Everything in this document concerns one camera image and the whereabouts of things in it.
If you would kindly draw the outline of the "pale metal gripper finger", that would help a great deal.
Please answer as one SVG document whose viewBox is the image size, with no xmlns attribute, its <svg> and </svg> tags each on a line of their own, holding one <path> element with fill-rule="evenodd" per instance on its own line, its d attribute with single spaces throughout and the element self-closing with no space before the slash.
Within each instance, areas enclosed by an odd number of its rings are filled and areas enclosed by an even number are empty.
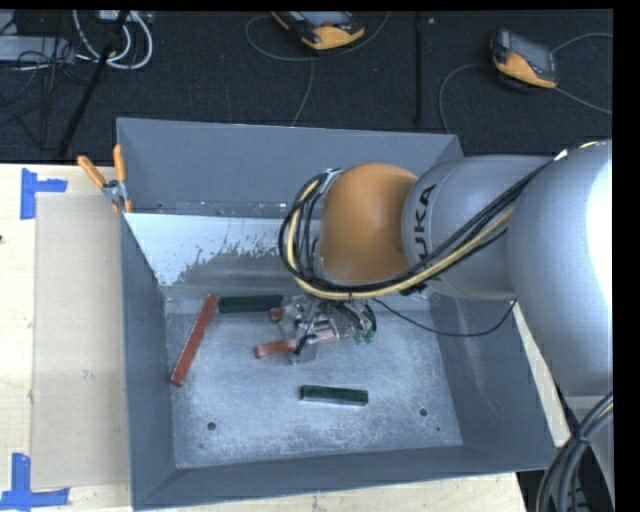
<svg viewBox="0 0 640 512">
<path fill-rule="evenodd" d="M 303 300 L 301 298 L 292 297 L 282 302 L 279 329 L 285 339 L 299 338 L 299 324 L 302 316 Z"/>
<path fill-rule="evenodd" d="M 301 338 L 288 355 L 291 364 L 311 362 L 316 358 L 320 340 L 318 338 Z"/>
</svg>

